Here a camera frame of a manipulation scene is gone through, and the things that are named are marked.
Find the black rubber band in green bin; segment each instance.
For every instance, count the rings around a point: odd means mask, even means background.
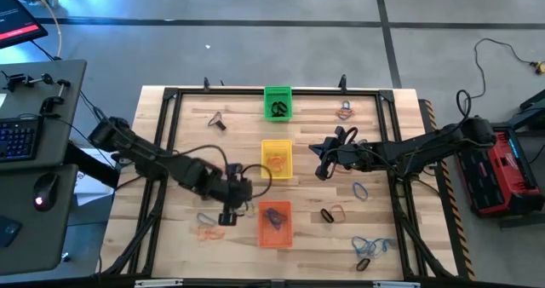
[[[265,119],[269,122],[289,121],[293,116],[291,87],[265,87]]]

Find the gray floor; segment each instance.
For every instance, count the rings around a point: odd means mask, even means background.
[[[392,22],[545,22],[542,12],[545,0],[385,2]],[[346,73],[350,87],[392,87],[382,29],[361,27],[361,22],[381,20],[376,0],[60,0],[60,3],[62,8],[57,10],[60,18],[314,20],[354,21],[360,25],[63,25],[63,59],[82,58],[89,62],[83,86],[87,96],[107,114],[129,121],[134,118],[143,84],[201,84],[204,76],[212,84],[218,84],[221,79],[227,85],[334,86]],[[37,17],[49,17],[44,9],[31,8],[31,11]],[[439,124],[455,123],[461,118],[456,110],[455,93],[467,89],[475,95],[482,89],[473,62],[475,43],[482,37],[491,37],[511,43],[523,59],[545,60],[544,27],[540,30],[392,29],[391,41],[401,84],[403,88],[416,89],[421,98],[433,103]],[[46,28],[50,36],[37,42],[54,53],[56,30],[51,25]],[[486,73],[487,93],[475,100],[472,114],[492,122],[506,120],[516,112],[521,101],[543,89],[545,77],[536,76],[517,62],[508,49],[482,43],[479,54]],[[0,50],[0,63],[38,60],[44,60],[44,56],[31,44]],[[75,125],[85,134],[93,129],[94,120],[87,108],[78,109]],[[530,158],[543,144],[540,141],[523,143]],[[540,168],[544,163],[540,159],[533,168]],[[455,168],[450,168],[458,186],[456,198],[477,278],[543,286],[545,227],[501,231],[495,221],[477,218],[467,208]],[[107,213],[89,220],[86,214],[93,214],[93,208],[88,210],[77,211],[80,223],[105,220]],[[69,228],[65,247],[77,258],[74,262],[63,263],[51,273],[3,277],[0,282],[91,274],[103,230],[103,224]],[[73,238],[86,238],[89,243],[84,247],[73,246]]]

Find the desk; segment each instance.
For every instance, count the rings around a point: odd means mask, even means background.
[[[133,130],[153,141],[158,114],[164,94],[162,86],[145,86],[136,110]],[[393,91],[404,139],[424,132],[422,118],[413,89]],[[341,121],[335,111],[342,101],[350,100],[355,114]],[[166,127],[172,116],[173,104],[167,113]],[[176,278],[236,278],[236,279],[402,279],[399,252],[390,247],[360,273],[355,270],[356,255],[351,238],[359,235],[369,239],[396,239],[392,205],[385,172],[335,174],[328,181],[314,175],[318,157],[308,149],[309,144],[323,142],[332,136],[337,125],[359,129],[357,140],[379,141],[375,101],[361,96],[294,96],[294,116],[287,124],[272,124],[263,117],[262,95],[184,95],[174,149],[184,151],[203,144],[217,144],[227,153],[229,162],[243,165],[260,163],[261,140],[290,139],[293,141],[294,177],[274,181],[271,190],[261,199],[290,200],[293,211],[293,246],[289,249],[262,249],[257,245],[257,220],[239,218],[238,225],[225,228],[222,240],[198,241],[195,216],[203,212],[214,218],[221,204],[201,201],[169,181],[165,206],[158,235],[158,247],[152,277]],[[220,111],[227,127],[221,132],[208,122]],[[389,119],[387,129],[391,134]],[[163,145],[168,131],[163,134]],[[222,166],[214,150],[202,150],[192,156],[207,159]],[[135,177],[134,171],[122,171],[120,181]],[[267,184],[257,170],[250,175],[255,193]],[[435,180],[422,175],[432,185]],[[363,183],[369,199],[362,202],[352,192],[354,181]],[[132,238],[140,210],[145,182],[139,180],[116,193],[106,236],[101,249],[104,268],[112,265]],[[421,236],[433,254],[452,273],[456,267],[445,216],[440,198],[418,185],[413,186]],[[342,204],[347,221],[342,224],[324,223],[320,209]],[[414,247],[407,238],[410,255]],[[139,270],[144,264],[139,261]]]
[[[34,183],[48,172],[60,177],[57,201],[51,210],[40,212],[32,204]],[[0,175],[0,198],[6,198],[0,204],[0,215],[23,225],[13,243],[0,249],[2,275],[42,271],[59,264],[76,174],[77,166],[66,164]]]
[[[55,82],[65,79],[71,83],[70,88],[63,89],[64,102],[55,105],[52,110],[52,113],[60,115],[64,123],[58,119],[44,119],[36,158],[0,164],[0,215],[22,224],[14,242],[9,247],[0,249],[0,274],[48,270],[60,262],[78,171],[111,187],[117,184],[116,170],[95,160],[69,142],[86,66],[87,62],[84,60],[0,66],[0,70],[8,75],[23,73],[40,78],[42,74],[48,73]],[[2,75],[0,87],[5,84]],[[23,113],[39,114],[43,100],[57,96],[59,92],[58,84],[45,83],[36,83],[32,88],[20,84],[14,92],[0,90],[0,94],[6,94],[5,101],[0,106],[0,118],[15,118]],[[58,171],[60,175],[58,199],[53,209],[37,212],[32,205],[32,190],[38,177],[49,171]]]

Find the computer screen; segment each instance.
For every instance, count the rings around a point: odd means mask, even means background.
[[[0,0],[0,49],[47,35],[18,0]]]

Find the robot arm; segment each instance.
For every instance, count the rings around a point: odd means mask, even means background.
[[[235,176],[240,173],[240,164],[229,164],[227,179],[222,179],[220,168],[200,158],[172,154],[155,146],[130,130],[129,124],[121,118],[102,119],[89,140],[104,151],[118,152],[112,155],[116,161],[121,158],[132,160],[136,172],[145,178],[157,180],[171,176],[183,188],[224,203],[218,221],[220,225],[236,225],[237,215],[232,211],[251,200],[251,181]]]
[[[332,164],[340,164],[347,170],[363,172],[390,170],[395,174],[390,179],[393,213],[400,226],[412,238],[436,277],[453,277],[435,258],[410,223],[399,196],[395,194],[395,183],[400,179],[409,181],[413,175],[422,172],[427,164],[435,163],[460,151],[468,149],[485,151],[493,147],[496,144],[496,135],[489,122],[479,117],[467,118],[459,124],[449,124],[441,130],[401,142],[355,143],[354,139],[358,134],[356,128],[345,131],[338,126],[335,133],[336,137],[325,138],[323,144],[309,146],[322,161],[316,169],[318,179],[324,181],[332,177],[334,172],[333,168],[330,170]]]

